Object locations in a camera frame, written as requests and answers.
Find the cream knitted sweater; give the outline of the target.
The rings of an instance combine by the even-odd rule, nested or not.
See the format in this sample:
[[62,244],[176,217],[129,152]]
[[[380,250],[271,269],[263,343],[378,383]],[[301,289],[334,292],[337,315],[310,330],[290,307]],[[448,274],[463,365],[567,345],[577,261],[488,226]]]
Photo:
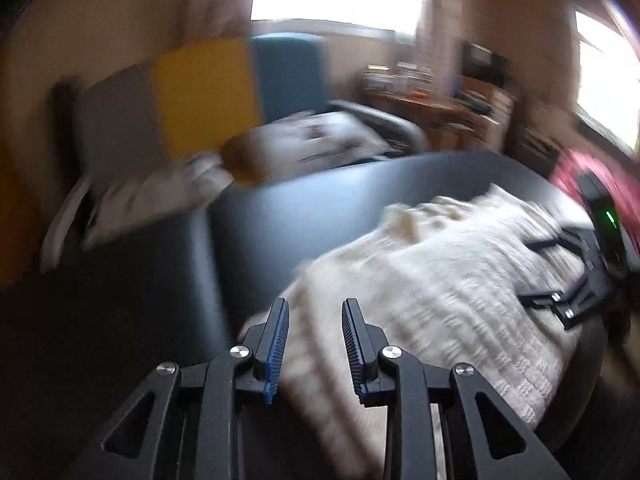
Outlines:
[[521,306],[522,290],[562,289],[582,273],[555,247],[528,240],[559,223],[498,186],[469,202],[436,197],[388,206],[378,226],[301,264],[283,295],[290,330],[279,392],[311,426],[343,479],[382,474],[386,414],[352,388],[341,310],[356,299],[364,319],[421,362],[474,365],[529,427],[558,390],[579,338],[555,316]]

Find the wooden side table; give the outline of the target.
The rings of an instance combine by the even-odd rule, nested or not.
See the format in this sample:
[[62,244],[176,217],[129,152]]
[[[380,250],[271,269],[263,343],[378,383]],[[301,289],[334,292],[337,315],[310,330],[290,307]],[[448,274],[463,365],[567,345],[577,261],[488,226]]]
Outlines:
[[431,96],[414,98],[371,90],[361,90],[360,100],[419,126],[432,151],[491,150],[489,133],[494,122],[455,100]]

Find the triangle pattern pillow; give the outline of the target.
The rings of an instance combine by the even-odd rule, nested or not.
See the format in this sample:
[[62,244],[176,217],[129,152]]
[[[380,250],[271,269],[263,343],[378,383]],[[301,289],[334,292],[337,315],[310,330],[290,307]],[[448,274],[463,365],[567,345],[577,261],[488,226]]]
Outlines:
[[150,174],[116,183],[96,203],[84,247],[109,242],[176,212],[205,207],[232,183],[216,152],[178,159]]

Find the black television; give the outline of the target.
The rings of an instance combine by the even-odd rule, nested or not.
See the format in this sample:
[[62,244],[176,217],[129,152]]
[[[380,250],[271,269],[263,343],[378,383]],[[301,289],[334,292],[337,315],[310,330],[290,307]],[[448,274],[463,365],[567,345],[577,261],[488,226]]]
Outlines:
[[508,68],[509,61],[494,51],[475,42],[465,41],[462,44],[461,73],[463,77],[502,88]]

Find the multicolour sofa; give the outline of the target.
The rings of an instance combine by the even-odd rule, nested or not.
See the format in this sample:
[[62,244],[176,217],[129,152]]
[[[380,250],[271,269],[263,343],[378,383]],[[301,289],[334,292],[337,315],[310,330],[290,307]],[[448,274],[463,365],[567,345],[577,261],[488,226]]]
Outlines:
[[204,152],[294,114],[347,112],[392,150],[370,159],[425,152],[407,119],[336,100],[328,87],[326,40],[301,32],[215,39],[169,51],[88,89],[62,81],[51,93],[67,196],[44,238],[40,266],[51,270],[86,249],[96,203],[112,185]]

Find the grey deer print pillow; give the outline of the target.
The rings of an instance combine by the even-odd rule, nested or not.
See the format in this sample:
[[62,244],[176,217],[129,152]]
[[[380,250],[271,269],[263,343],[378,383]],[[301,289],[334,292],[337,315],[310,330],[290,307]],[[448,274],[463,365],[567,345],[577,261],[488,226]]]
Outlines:
[[220,154],[233,177],[258,184],[308,176],[391,150],[382,136],[352,114],[303,112],[232,136]]

